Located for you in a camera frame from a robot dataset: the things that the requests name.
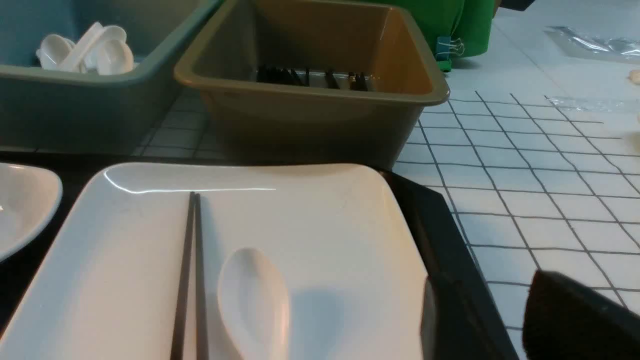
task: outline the chopsticks in bin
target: chopsticks in bin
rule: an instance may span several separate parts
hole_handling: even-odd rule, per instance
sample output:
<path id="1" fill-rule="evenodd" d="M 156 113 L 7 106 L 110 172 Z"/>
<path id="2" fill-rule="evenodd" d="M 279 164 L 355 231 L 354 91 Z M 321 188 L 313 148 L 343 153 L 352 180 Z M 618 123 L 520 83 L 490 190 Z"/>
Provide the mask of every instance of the chopsticks in bin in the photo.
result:
<path id="1" fill-rule="evenodd" d="M 191 248 L 194 241 L 196 262 L 196 359 L 207 360 L 209 358 L 209 344 L 207 340 L 207 310 L 204 293 L 202 213 L 200 209 L 200 194 L 191 192 L 189 193 L 187 224 L 184 232 L 184 246 L 182 250 L 182 264 L 180 266 L 178 299 L 175 306 L 175 319 L 173 321 L 170 360 L 182 360 L 182 354 L 184 353 L 184 330 L 187 320 L 187 299 L 189 297 L 189 270 L 191 267 Z"/>

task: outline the green bag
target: green bag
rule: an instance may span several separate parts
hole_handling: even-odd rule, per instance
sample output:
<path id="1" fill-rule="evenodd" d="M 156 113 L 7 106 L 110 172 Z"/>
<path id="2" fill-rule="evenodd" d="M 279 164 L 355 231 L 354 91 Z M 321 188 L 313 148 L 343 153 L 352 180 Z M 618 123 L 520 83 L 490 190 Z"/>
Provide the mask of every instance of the green bag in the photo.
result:
<path id="1" fill-rule="evenodd" d="M 438 49 L 438 38 L 451 42 L 461 41 L 464 51 L 456 57 L 480 55 L 489 46 L 489 33 L 493 19 L 493 0 L 372 0 L 374 3 L 389 4 L 407 9 L 415 19 L 429 44 L 433 54 Z M 449 57 L 446 63 L 440 61 L 441 69 L 449 70 Z"/>

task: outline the black tray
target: black tray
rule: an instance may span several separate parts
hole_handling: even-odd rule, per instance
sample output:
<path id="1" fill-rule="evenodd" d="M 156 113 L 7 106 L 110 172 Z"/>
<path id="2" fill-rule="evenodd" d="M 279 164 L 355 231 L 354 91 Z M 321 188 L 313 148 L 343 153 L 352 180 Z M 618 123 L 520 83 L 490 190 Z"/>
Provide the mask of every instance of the black tray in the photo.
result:
<path id="1" fill-rule="evenodd" d="M 49 225 L 29 245 L 0 263 L 0 329 L 4 331 L 58 229 L 91 177 L 124 162 L 231 164 L 221 160 L 0 152 L 0 162 L 44 167 L 62 180 L 63 195 Z M 380 170 L 402 209 L 429 274 L 423 319 L 424 359 L 518 359 L 495 304 L 475 267 L 444 198 Z"/>

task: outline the brown plastic bin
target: brown plastic bin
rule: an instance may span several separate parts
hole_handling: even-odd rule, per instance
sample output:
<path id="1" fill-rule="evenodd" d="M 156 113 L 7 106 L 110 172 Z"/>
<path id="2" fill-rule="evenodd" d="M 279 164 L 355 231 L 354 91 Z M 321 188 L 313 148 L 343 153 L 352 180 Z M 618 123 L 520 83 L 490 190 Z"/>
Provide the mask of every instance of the brown plastic bin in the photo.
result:
<path id="1" fill-rule="evenodd" d="M 372 91 L 257 83 L 268 64 L 370 75 Z M 227 0 L 175 77 L 199 89 L 226 156 L 390 169 L 424 106 L 449 87 L 412 16 L 380 4 Z"/>

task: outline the white ceramic plate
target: white ceramic plate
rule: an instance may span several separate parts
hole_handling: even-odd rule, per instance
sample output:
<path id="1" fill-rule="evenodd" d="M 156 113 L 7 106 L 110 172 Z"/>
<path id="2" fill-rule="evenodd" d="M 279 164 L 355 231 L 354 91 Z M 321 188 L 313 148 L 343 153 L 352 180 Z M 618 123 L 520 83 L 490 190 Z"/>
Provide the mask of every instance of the white ceramic plate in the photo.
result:
<path id="1" fill-rule="evenodd" d="M 0 163 L 0 261 L 40 234 L 61 197 L 62 183 L 53 172 Z"/>
<path id="2" fill-rule="evenodd" d="M 108 168 L 83 190 L 0 340 L 0 359 L 168 359 L 191 190 L 202 194 L 211 359 L 239 359 L 216 285 L 242 247 L 263 251 L 285 279 L 290 360 L 421 359 L 426 271 L 377 172 L 142 163 Z M 193 311 L 190 295 L 186 359 L 195 358 Z"/>

